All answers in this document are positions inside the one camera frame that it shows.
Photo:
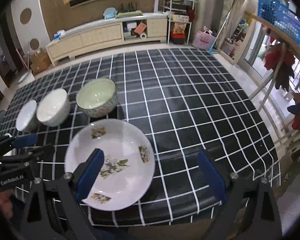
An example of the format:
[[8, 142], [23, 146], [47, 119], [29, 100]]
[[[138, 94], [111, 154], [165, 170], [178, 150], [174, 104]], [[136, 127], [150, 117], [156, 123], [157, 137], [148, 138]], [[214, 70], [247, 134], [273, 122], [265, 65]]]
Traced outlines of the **left hand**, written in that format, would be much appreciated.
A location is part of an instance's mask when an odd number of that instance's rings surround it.
[[10, 201], [11, 194], [11, 189], [0, 192], [0, 210], [7, 220], [11, 219], [13, 216], [13, 206], [12, 202]]

